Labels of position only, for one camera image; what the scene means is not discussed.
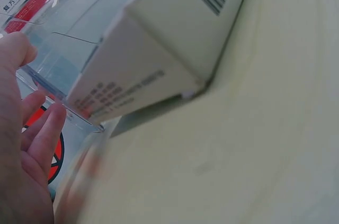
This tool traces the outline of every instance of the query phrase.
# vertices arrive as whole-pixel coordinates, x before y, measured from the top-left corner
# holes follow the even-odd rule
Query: skin
[[[45,102],[42,91],[21,100],[15,72],[35,59],[27,37],[14,32],[0,39],[0,223],[53,223],[48,174],[66,110],[53,104],[23,133]]]

